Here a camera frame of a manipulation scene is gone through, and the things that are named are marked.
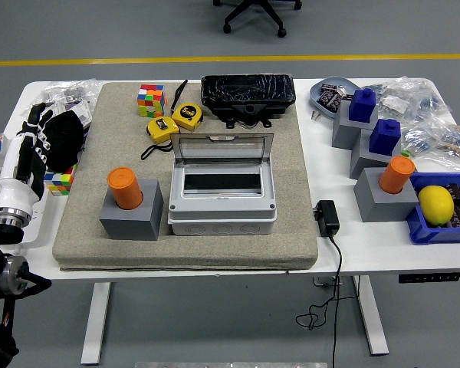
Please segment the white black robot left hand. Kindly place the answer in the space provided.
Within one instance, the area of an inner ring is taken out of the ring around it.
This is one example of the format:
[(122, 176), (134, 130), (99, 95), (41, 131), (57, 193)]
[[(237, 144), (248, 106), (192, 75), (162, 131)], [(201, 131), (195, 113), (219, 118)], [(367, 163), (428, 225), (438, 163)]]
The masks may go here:
[(9, 143), (0, 174), (0, 213), (14, 209), (31, 215), (32, 206), (41, 200), (51, 148), (44, 128), (52, 116), (45, 103), (34, 105)]

